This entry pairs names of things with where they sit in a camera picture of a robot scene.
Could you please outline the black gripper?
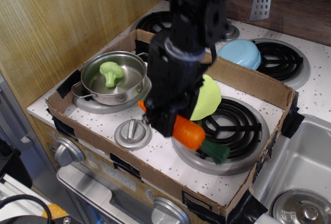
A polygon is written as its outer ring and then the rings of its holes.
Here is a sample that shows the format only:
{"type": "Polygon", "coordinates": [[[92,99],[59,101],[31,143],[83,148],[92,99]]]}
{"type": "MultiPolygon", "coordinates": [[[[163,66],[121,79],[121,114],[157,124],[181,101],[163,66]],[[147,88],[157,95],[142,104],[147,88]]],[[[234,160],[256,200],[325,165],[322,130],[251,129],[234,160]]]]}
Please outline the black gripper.
{"type": "Polygon", "coordinates": [[[164,137],[172,136],[177,115],[190,120],[203,73],[205,42],[197,34],[161,31],[149,45],[147,76],[152,89],[142,107],[147,122],[164,137]]]}

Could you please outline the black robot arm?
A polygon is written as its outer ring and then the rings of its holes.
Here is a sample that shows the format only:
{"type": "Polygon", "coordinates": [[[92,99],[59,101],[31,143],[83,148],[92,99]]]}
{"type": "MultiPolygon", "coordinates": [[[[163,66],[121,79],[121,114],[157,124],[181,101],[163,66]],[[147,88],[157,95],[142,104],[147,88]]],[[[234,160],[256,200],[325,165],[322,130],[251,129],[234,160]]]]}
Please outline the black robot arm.
{"type": "Polygon", "coordinates": [[[157,33],[148,51],[147,76],[152,89],[145,99],[147,122],[165,137],[174,133],[178,115],[189,118],[196,104],[206,49],[228,31],[226,0],[170,0],[171,27],[157,33]]]}

